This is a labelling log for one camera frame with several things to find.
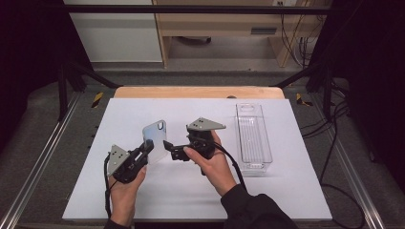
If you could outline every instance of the person's left hand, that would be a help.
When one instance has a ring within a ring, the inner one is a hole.
[[[139,186],[146,176],[146,166],[144,166],[138,173],[137,177],[127,184],[123,184],[114,179],[113,176],[109,178],[111,189],[111,201],[113,203],[113,212],[111,220],[122,226],[130,226],[132,219],[135,215],[135,200]]]

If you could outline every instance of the hand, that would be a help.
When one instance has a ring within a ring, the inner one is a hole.
[[[211,134],[214,137],[214,141],[221,144],[217,133],[211,131]],[[221,197],[236,185],[226,161],[226,156],[222,151],[216,148],[213,157],[209,160],[191,148],[184,147],[184,151],[191,160],[202,168],[202,171]]]
[[[109,184],[111,188],[111,201],[113,203],[113,213],[111,220],[122,226],[130,226],[135,215],[135,200],[137,191],[146,176],[146,166],[139,171],[137,177],[127,184],[116,181],[110,176]]]

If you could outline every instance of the white cabinet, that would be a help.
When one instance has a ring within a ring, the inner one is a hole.
[[[152,5],[151,0],[64,0],[65,4]],[[162,62],[153,13],[71,13],[90,61]]]

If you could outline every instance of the person's right hand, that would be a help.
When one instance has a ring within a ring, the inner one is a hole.
[[[221,140],[215,131],[211,131],[211,133],[214,141],[221,144]],[[202,168],[202,171],[221,197],[236,185],[226,161],[226,156],[222,151],[215,149],[213,157],[209,160],[189,147],[184,147],[184,151],[191,160]]]

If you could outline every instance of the black handheld device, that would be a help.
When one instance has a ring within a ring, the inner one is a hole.
[[[164,149],[171,153],[173,160],[188,161],[190,158],[184,152],[183,147],[187,146],[196,150],[206,159],[212,157],[215,151],[214,137],[211,134],[212,130],[224,129],[223,124],[200,117],[189,125],[186,125],[189,144],[174,146],[168,141],[163,141]]]
[[[128,152],[113,145],[107,176],[113,176],[121,183],[130,183],[137,177],[140,169],[148,163],[148,155],[153,149],[154,143],[151,139],[143,142],[137,149]]]

